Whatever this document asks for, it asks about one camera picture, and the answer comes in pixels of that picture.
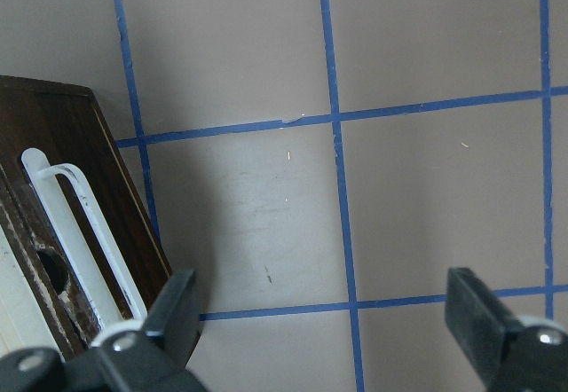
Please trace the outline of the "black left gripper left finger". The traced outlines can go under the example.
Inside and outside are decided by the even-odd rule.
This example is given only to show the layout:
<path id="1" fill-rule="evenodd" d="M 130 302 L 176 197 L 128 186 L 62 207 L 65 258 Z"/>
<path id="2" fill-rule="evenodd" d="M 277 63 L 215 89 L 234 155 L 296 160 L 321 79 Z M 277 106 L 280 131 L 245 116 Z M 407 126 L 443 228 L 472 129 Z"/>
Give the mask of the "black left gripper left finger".
<path id="1" fill-rule="evenodd" d="M 146 318 L 116 327 L 94 348 L 97 386 L 104 391 L 197 391 L 186 369 L 199 335 L 196 273 L 173 274 Z"/>

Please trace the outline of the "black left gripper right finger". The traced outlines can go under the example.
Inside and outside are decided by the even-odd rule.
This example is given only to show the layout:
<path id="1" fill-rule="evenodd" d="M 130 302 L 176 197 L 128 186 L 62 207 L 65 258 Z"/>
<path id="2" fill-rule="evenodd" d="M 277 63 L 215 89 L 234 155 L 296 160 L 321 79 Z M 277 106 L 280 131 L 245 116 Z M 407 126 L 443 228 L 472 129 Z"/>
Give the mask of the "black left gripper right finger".
<path id="1" fill-rule="evenodd" d="M 447 272 L 445 322 L 485 390 L 567 389 L 567 329 L 514 314 L 469 268 Z"/>

